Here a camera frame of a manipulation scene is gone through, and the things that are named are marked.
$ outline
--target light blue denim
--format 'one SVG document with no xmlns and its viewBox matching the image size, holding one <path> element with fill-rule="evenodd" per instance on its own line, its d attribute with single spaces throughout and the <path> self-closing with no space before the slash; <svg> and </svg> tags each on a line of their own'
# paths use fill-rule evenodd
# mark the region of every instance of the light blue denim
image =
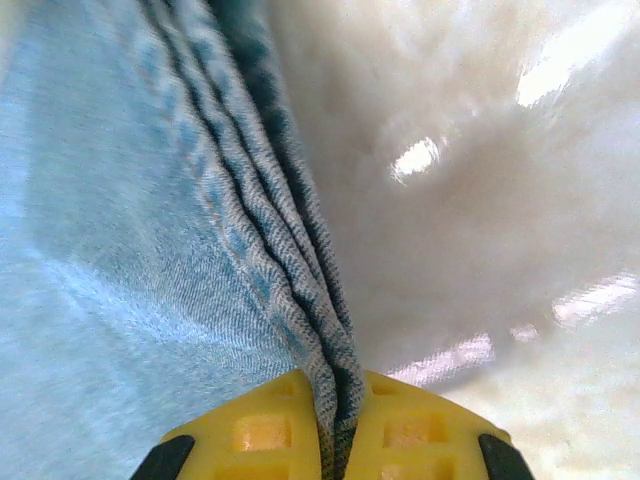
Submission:
<svg viewBox="0 0 640 480">
<path fill-rule="evenodd" d="M 352 335 L 262 2 L 40 2 L 0 87 L 0 478 L 127 478 L 295 367 L 340 477 Z"/>
</svg>

